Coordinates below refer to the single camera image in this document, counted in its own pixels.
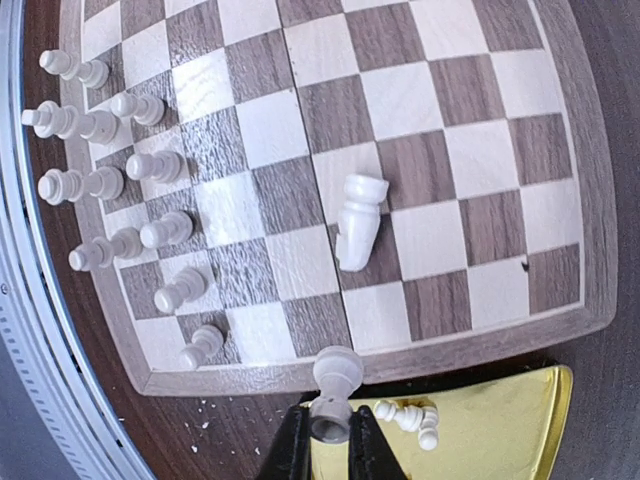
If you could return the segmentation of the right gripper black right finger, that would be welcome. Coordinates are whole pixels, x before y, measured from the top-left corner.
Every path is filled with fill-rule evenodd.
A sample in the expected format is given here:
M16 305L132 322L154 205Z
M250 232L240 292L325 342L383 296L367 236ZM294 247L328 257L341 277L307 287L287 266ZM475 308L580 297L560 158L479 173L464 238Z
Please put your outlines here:
M348 478L405 479L404 471L367 405L360 406L350 419Z

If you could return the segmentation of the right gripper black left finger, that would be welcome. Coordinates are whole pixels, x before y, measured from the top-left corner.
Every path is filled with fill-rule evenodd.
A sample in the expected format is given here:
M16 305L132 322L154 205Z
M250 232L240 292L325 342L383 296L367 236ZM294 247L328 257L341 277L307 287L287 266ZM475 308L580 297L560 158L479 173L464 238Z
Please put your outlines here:
M295 405L287 411L257 478L312 478L310 413L307 407Z

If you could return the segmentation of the white chess rook piece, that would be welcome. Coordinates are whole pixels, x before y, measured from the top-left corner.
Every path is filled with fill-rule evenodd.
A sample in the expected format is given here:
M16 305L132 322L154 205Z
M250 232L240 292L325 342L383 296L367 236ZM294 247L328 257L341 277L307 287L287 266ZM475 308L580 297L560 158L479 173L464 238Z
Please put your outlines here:
M311 436L325 444L344 443L353 414L349 397L363 383L363 361L350 348L329 346L318 353L313 377L320 394L309 407Z

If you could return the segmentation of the white chess knight piece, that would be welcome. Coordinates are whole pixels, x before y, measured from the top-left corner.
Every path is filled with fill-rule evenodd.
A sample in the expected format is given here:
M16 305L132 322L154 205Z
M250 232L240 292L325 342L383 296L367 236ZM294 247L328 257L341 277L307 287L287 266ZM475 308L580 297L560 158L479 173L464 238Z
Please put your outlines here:
M335 256L341 271L363 270L371 257L381 223L380 205L389 182L361 174L345 179L345 201L339 212Z

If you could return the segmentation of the white chess bishop piece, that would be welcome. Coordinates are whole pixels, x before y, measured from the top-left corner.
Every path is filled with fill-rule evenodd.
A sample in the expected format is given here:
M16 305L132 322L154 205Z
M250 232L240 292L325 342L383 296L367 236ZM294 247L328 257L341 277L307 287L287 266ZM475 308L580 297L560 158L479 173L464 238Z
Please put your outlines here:
M118 230L110 239L98 236L82 243L68 255L74 271L92 271L111 266L115 258L132 259L143 251L139 231L134 227Z

